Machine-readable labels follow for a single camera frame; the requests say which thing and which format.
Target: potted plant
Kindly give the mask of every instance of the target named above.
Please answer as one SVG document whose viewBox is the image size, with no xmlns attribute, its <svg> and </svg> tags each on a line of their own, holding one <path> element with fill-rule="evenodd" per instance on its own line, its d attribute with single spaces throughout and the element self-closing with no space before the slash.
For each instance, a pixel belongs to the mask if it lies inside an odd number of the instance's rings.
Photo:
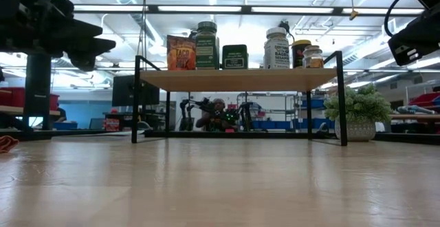
<svg viewBox="0 0 440 227">
<path fill-rule="evenodd" d="M 325 116 L 335 120 L 336 136 L 340 138 L 339 100 L 332 96 L 324 103 Z M 369 141 L 376 134 L 376 122 L 390 120 L 390 103 L 370 84 L 357 91 L 345 89 L 346 131 L 348 141 Z"/>
</svg>

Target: shelf leg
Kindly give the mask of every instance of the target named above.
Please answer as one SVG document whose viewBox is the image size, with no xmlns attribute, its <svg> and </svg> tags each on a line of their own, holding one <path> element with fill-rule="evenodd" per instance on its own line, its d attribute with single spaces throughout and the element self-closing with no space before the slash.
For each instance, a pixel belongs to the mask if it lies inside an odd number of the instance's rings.
<svg viewBox="0 0 440 227">
<path fill-rule="evenodd" d="M 135 81 L 133 90 L 133 119 L 131 126 L 131 143 L 138 142 L 138 116 L 139 116 L 139 90 L 140 90 L 140 59 L 141 56 L 136 56 L 135 59 Z"/>
<path fill-rule="evenodd" d="M 307 92 L 307 139 L 311 140 L 313 133 L 311 130 L 311 92 Z"/>
<path fill-rule="evenodd" d="M 341 146 L 347 145 L 347 116 L 345 111 L 345 85 L 342 52 L 336 52 L 336 75 L 338 77 L 339 123 L 341 128 Z"/>
<path fill-rule="evenodd" d="M 170 136 L 170 99 L 171 93 L 166 92 L 165 138 Z"/>
</svg>

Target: red bin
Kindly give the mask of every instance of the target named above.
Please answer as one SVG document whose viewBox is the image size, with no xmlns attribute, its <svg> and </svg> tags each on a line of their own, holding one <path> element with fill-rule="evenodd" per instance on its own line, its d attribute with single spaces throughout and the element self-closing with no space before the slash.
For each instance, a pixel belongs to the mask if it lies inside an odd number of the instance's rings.
<svg viewBox="0 0 440 227">
<path fill-rule="evenodd" d="M 59 95 L 50 94 L 49 108 L 56 111 L 58 107 Z M 24 87 L 4 87 L 0 88 L 0 105 L 9 107 L 24 107 L 25 88 Z"/>
</svg>

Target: person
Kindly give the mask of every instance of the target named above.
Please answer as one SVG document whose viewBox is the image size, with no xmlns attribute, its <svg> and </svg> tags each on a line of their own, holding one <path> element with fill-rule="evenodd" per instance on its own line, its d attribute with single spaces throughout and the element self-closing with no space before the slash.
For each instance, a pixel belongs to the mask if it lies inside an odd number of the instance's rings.
<svg viewBox="0 0 440 227">
<path fill-rule="evenodd" d="M 203 112 L 201 115 L 201 118 L 198 119 L 195 123 L 195 126 L 197 128 L 203 128 L 205 131 L 225 131 L 226 129 L 232 129 L 236 128 L 226 122 L 225 120 L 222 120 L 216 116 L 221 116 L 224 113 L 224 109 L 226 107 L 225 102 L 217 98 L 213 101 L 214 103 L 214 110 L 216 111 L 216 114 Z"/>
<path fill-rule="evenodd" d="M 60 112 L 59 116 L 54 116 L 54 122 L 63 122 L 67 120 L 66 111 L 62 108 L 60 108 L 60 103 L 56 103 L 56 106 L 58 107 L 57 111 Z"/>
</svg>

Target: white pot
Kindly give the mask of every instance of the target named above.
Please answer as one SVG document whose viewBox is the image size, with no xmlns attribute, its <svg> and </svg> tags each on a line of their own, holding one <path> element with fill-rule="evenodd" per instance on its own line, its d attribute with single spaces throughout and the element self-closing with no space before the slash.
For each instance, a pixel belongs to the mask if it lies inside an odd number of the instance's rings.
<svg viewBox="0 0 440 227">
<path fill-rule="evenodd" d="M 339 119 L 335 122 L 335 133 L 339 139 L 341 127 Z M 374 122 L 349 122 L 346 123 L 347 141 L 368 142 L 376 135 L 376 125 Z"/>
</svg>

